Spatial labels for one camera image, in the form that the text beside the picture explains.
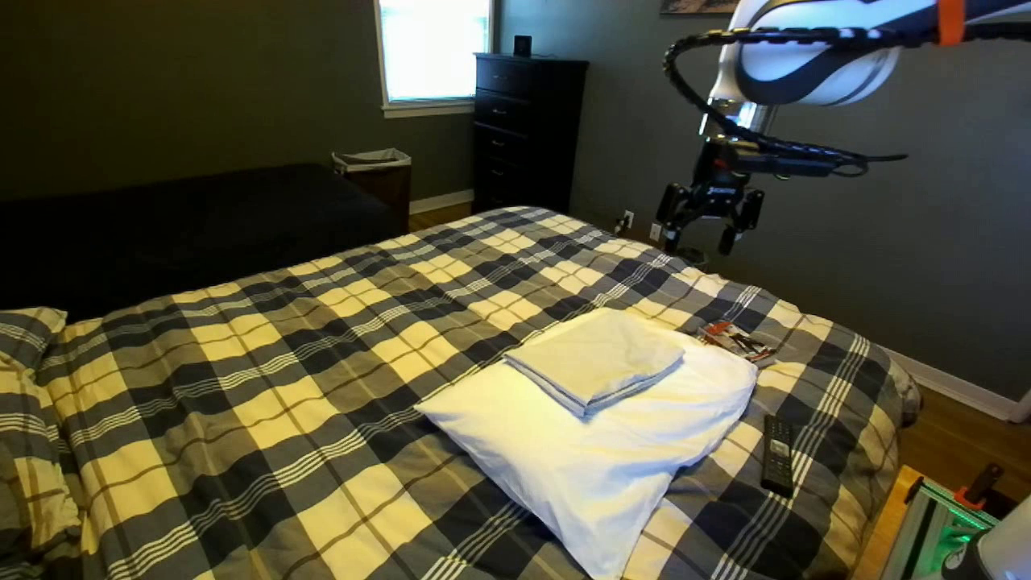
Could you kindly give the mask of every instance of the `small object on bed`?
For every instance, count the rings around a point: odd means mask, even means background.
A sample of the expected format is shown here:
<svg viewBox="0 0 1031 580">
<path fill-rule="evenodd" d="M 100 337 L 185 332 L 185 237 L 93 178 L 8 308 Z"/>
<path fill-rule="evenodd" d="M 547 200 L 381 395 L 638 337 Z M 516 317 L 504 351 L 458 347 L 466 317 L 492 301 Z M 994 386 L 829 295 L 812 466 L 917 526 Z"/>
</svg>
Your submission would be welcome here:
<svg viewBox="0 0 1031 580">
<path fill-rule="evenodd" d="M 791 496 L 791 446 L 794 429 L 787 418 L 762 418 L 762 473 L 759 484 L 775 496 Z"/>
</svg>

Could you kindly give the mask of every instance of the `folded towel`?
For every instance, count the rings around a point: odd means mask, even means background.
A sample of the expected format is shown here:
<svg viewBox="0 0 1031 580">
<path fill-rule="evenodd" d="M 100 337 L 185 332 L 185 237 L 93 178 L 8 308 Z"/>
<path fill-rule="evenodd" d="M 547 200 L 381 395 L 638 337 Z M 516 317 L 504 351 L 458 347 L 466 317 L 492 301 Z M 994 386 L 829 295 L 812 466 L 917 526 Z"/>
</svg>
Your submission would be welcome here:
<svg viewBox="0 0 1031 580">
<path fill-rule="evenodd" d="M 655 386 L 682 362 L 682 334 L 624 308 L 547 328 L 504 362 L 580 418 Z"/>
</svg>

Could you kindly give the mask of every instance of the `green object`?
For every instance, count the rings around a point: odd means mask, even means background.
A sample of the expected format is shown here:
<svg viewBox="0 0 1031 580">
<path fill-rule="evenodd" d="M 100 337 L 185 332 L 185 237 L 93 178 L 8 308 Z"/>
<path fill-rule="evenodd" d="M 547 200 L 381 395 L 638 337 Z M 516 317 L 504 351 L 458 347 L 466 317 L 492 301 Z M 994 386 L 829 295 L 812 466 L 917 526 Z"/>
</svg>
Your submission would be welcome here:
<svg viewBox="0 0 1031 580">
<path fill-rule="evenodd" d="M 917 481 L 908 490 L 906 521 L 881 576 L 936 580 L 942 568 L 957 561 L 967 543 L 991 526 L 994 519 L 988 512 L 960 507 L 952 494 L 933 481 Z"/>
</svg>

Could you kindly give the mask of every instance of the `black dresser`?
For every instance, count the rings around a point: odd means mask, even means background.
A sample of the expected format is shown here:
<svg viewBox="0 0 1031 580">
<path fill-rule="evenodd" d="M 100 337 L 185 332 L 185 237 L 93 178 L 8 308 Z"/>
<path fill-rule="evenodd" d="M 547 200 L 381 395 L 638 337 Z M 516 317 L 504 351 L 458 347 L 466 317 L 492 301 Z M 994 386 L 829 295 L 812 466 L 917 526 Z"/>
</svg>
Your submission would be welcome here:
<svg viewBox="0 0 1031 580">
<path fill-rule="evenodd" d="M 472 209 L 569 209 L 587 60 L 478 55 Z"/>
</svg>

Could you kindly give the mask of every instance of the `white pillow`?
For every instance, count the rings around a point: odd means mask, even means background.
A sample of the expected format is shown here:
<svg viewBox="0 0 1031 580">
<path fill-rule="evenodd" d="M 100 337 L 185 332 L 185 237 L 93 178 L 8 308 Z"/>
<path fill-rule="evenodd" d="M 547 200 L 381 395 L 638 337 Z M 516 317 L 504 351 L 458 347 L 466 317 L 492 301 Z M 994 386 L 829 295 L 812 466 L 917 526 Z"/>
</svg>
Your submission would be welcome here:
<svg viewBox="0 0 1031 580">
<path fill-rule="evenodd" d="M 580 422 L 508 365 L 417 403 L 508 499 L 536 512 L 588 576 L 619 576 L 682 465 L 742 418 L 755 365 L 682 337 L 682 365 Z"/>
</svg>

